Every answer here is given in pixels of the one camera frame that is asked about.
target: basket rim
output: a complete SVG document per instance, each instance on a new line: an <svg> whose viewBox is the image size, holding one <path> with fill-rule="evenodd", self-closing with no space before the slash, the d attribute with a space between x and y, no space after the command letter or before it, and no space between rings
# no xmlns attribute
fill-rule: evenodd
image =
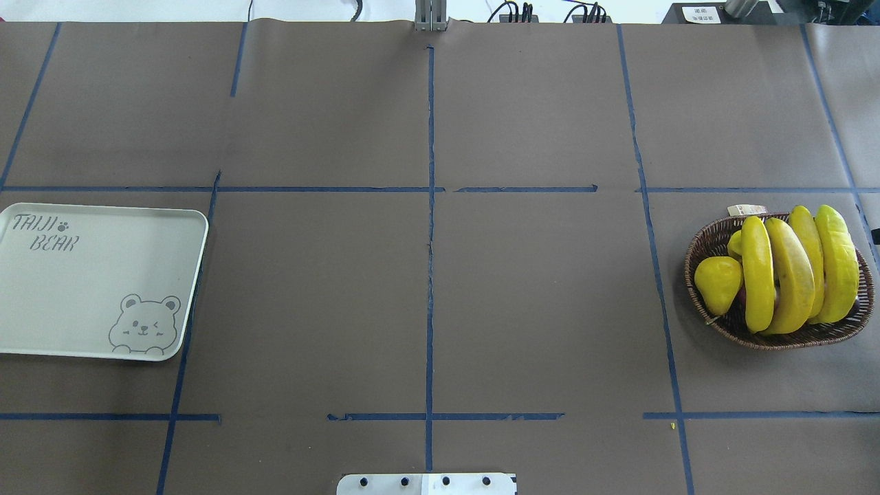
<svg viewBox="0 0 880 495"><path fill-rule="evenodd" d="M782 220L788 220L787 212L772 212L772 213L759 213L755 215L738 215L738 216L728 216L721 217L717 220L710 222L709 224L703 226L691 239L690 244L687 247L687 251L685 254L685 287L687 288L688 294L691 297L691 301L696 306L697 311L700 313L700 316L703 317L703 320L707 323L708 326L711 326L718 333L727 337L729 340L736 342L737 344L743 345L745 347L749 347L752 349L760 350L760 351L784 351L787 349L802 349L805 347L815 347L819 345L828 345L828 344L836 344L839 342L843 342L848 340L854 336L856 336L859 332L861 332L865 326L867 325L868 319L874 312L874 303L875 303L875 294L874 294L874 278L871 275L870 267L868 266L864 256L862 256L862 252L859 251L858 247L855 248L855 255L859 262L859 275L864 278L865 285L867 287L868 300L865 302L865 307L860 309L859 313L862 314L858 325L854 329L850 329L846 334L841 336L836 336L833 338L826 339L816 339L810 342L800 342L793 344L761 344L758 342L754 342L751 340L745 340L740 336L737 336L727 330L725 327L719 325L716 321L712 321L715 317L710 314L705 306L702 303L702 296L698 289L696 288L695 283L693 282L693 270L692 270L692 259L693 259L693 251L697 246L697 242L700 238L709 231L713 227L719 224L728 224L731 220L736 220L741 218L743 221L748 217L759 217L759 218L779 218ZM827 328L833 328L833 325L837 323L830 323L826 325L831 325Z"/></svg>

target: gray table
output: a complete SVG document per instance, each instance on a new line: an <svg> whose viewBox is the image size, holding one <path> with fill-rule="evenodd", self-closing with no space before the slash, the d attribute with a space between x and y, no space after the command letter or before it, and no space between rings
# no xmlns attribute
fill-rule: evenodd
<svg viewBox="0 0 880 495"><path fill-rule="evenodd" d="M521 493L877 493L880 323L751 351L681 265L730 204L829 203L876 267L878 42L0 24L0 207L211 219L174 358L0 358L0 492L493 470Z"/></svg>

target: bear ear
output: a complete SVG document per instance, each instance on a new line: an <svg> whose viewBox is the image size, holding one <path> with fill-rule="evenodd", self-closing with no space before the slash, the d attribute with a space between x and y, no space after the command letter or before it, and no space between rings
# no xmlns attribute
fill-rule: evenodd
<svg viewBox="0 0 880 495"><path fill-rule="evenodd" d="M139 296L137 294L129 294L128 296L125 296L124 298L122 298L122 304L121 304L122 311L129 309L130 307L134 306L135 304L141 304L142 302L143 301L141 301L141 296Z"/></svg>
<svg viewBox="0 0 880 495"><path fill-rule="evenodd" d="M180 310L180 299L177 299L174 296L168 296L167 298L162 299L162 306L170 309L172 314L176 314Z"/></svg>

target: metal cylinder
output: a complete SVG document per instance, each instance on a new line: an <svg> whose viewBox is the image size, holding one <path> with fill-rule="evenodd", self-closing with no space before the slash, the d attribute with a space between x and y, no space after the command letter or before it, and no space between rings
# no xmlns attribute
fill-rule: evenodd
<svg viewBox="0 0 880 495"><path fill-rule="evenodd" d="M732 18L744 18L752 13L757 4L758 0L728 0L723 9Z"/></svg>

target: basket of fruit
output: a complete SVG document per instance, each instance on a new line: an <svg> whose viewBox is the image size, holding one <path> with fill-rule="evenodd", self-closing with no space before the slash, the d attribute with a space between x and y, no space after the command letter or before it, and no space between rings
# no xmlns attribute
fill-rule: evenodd
<svg viewBox="0 0 880 495"><path fill-rule="evenodd" d="M874 281L843 217L788 213L721 218L685 256L685 285L707 325L753 349L836 344L862 331Z"/></svg>

